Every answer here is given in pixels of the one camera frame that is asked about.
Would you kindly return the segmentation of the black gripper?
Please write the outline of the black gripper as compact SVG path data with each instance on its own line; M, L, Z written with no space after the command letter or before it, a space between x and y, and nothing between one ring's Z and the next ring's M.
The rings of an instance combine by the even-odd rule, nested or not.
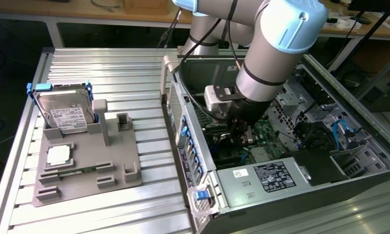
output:
M263 117L270 103L270 101L255 102L247 98L232 100L227 112L227 131L236 144L254 143L251 130Z

